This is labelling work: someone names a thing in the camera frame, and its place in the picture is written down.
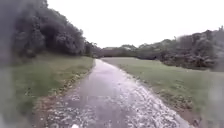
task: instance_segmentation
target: paved path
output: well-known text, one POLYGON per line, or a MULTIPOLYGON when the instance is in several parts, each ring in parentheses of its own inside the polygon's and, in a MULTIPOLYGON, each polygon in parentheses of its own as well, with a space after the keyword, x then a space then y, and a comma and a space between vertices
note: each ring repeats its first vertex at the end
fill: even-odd
POLYGON ((101 60, 49 113, 50 128, 190 127, 137 80, 101 60))

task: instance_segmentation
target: green grass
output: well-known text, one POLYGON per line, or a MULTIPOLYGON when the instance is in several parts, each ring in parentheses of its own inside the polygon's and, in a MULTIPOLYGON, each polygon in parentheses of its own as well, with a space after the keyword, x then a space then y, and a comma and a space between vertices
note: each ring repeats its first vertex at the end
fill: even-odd
POLYGON ((92 67, 88 57, 40 56, 32 62, 12 66, 16 106, 30 112, 35 101, 80 79, 92 67))
POLYGON ((177 110, 189 110, 202 114, 208 102, 212 78, 224 79, 223 73, 171 67, 159 61, 134 58, 102 58, 139 78, 177 110))

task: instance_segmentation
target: overcast sky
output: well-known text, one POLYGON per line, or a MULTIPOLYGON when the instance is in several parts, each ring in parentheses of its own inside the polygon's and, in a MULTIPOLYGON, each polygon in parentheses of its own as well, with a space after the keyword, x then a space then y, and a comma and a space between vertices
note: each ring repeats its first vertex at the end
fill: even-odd
POLYGON ((154 43, 218 29, 223 0, 48 0, 100 47, 154 43))

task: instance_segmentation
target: treeline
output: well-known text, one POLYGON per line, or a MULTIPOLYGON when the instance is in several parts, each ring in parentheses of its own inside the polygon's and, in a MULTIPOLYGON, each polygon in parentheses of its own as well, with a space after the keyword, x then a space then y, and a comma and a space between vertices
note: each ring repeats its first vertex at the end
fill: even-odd
POLYGON ((29 58, 43 51, 93 56, 98 49, 86 41, 81 29, 49 9, 47 0, 26 3, 16 18, 11 46, 13 55, 29 58))
POLYGON ((223 48, 224 30, 221 27, 216 31, 207 30, 154 44, 122 45, 102 51, 104 57, 137 57, 190 69, 223 70, 220 69, 224 64, 223 48))

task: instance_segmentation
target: white sky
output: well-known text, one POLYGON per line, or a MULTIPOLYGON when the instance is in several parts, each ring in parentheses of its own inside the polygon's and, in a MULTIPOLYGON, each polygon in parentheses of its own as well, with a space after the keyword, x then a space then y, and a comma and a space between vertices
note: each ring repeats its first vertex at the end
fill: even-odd
POLYGON ((100 47, 155 43, 218 29, 224 0, 48 0, 100 47))

